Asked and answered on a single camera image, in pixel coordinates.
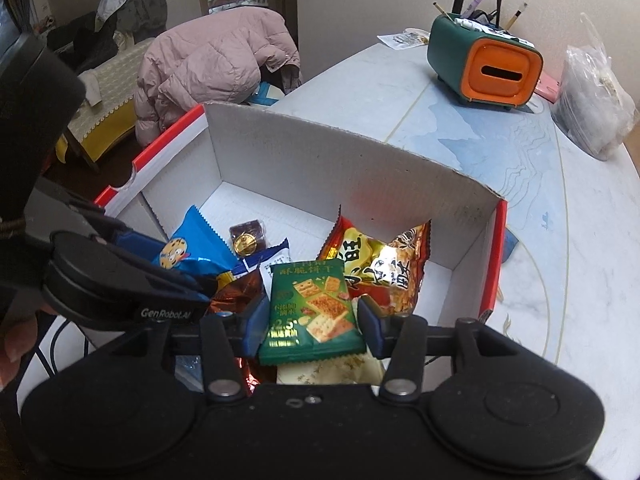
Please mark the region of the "person's left hand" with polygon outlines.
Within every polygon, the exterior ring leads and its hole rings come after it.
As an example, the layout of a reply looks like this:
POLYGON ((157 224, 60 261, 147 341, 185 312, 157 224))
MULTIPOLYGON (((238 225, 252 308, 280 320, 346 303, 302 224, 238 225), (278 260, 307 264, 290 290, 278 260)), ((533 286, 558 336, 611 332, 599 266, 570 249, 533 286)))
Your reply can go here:
POLYGON ((16 377, 21 365, 21 358, 37 342, 38 324, 32 316, 28 320, 18 322, 1 337, 0 380, 1 389, 16 377))

